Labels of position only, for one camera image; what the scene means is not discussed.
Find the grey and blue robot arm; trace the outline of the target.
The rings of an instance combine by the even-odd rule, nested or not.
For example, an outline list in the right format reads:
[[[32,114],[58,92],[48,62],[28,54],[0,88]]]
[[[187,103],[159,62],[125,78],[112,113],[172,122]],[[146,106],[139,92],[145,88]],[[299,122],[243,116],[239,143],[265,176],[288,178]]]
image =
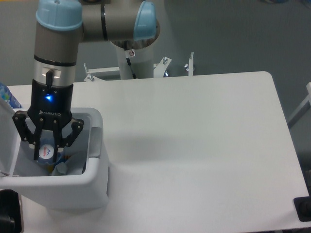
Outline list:
[[[145,0],[41,0],[36,12],[31,105],[14,124],[39,159],[41,135],[53,133],[52,160],[84,127],[71,113],[78,46],[93,41],[140,41],[156,35],[156,10]]]

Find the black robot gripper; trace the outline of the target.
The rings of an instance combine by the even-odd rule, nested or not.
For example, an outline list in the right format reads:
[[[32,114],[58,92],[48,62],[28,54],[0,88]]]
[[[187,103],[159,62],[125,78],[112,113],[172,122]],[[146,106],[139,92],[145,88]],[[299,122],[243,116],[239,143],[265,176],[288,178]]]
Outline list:
[[[44,130],[52,130],[54,138],[53,162],[56,163],[58,149],[70,147],[84,128],[82,119],[72,118],[71,100],[73,85],[51,86],[32,80],[31,105],[28,111],[16,111],[12,117],[16,129],[24,142],[34,146],[34,160],[39,158],[41,135]],[[26,118],[34,123],[32,133],[26,124]],[[62,129],[71,122],[71,133],[63,138]]]

